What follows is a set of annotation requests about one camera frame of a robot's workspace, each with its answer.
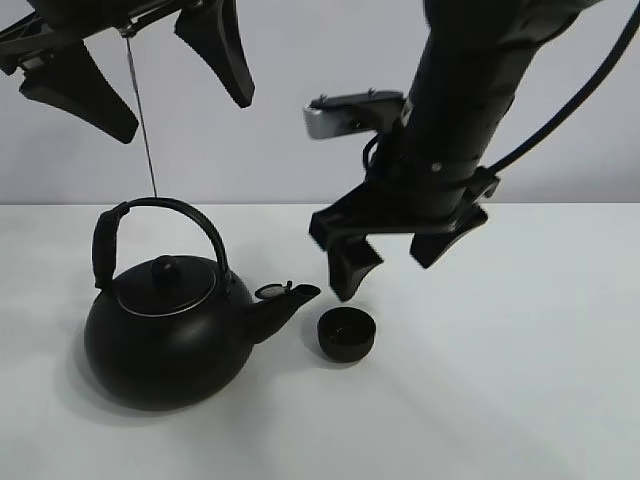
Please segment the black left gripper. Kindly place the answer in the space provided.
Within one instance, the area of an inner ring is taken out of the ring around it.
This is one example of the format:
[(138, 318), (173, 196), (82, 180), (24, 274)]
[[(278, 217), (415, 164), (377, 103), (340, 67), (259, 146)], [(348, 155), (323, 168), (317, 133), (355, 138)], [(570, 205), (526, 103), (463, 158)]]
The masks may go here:
[(27, 99), (74, 115), (123, 144), (138, 120), (106, 80), (82, 43), (114, 28), (127, 38), (181, 11), (174, 33), (213, 70), (240, 108), (253, 102), (255, 85), (244, 53), (234, 0), (31, 1), (32, 11), (1, 30), (1, 70), (20, 64)]

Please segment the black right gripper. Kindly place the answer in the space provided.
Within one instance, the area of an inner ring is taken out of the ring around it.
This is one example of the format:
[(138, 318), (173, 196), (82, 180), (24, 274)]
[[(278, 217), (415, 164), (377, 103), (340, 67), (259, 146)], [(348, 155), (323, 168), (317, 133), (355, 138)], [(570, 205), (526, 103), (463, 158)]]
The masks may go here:
[(383, 263), (366, 236), (414, 234), (410, 254), (428, 269), (488, 219), (479, 200), (495, 192), (499, 178), (494, 173), (480, 166), (453, 183), (445, 181), (442, 171), (423, 186), (415, 174), (407, 184), (393, 183), (380, 169), (392, 142), (391, 133), (376, 133), (363, 148), (363, 183), (311, 217), (309, 234), (328, 250), (329, 284), (341, 301), (352, 299), (364, 278)]

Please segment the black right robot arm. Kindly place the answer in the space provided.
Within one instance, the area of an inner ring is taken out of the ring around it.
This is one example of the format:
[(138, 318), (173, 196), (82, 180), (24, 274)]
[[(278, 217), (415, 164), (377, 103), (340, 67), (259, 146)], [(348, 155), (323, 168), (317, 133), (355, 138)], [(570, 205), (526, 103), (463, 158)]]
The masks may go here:
[(514, 151), (482, 165), (536, 53), (587, 8), (585, 1), (428, 1), (429, 35), (408, 92), (321, 96), (304, 108), (313, 139), (372, 133), (362, 153), (364, 181), (309, 226), (339, 299), (351, 299), (381, 263), (369, 236), (411, 235), (412, 257), (430, 267), (487, 221), (480, 200), (493, 195), (499, 173), (581, 106), (638, 31), (632, 13), (584, 86)]

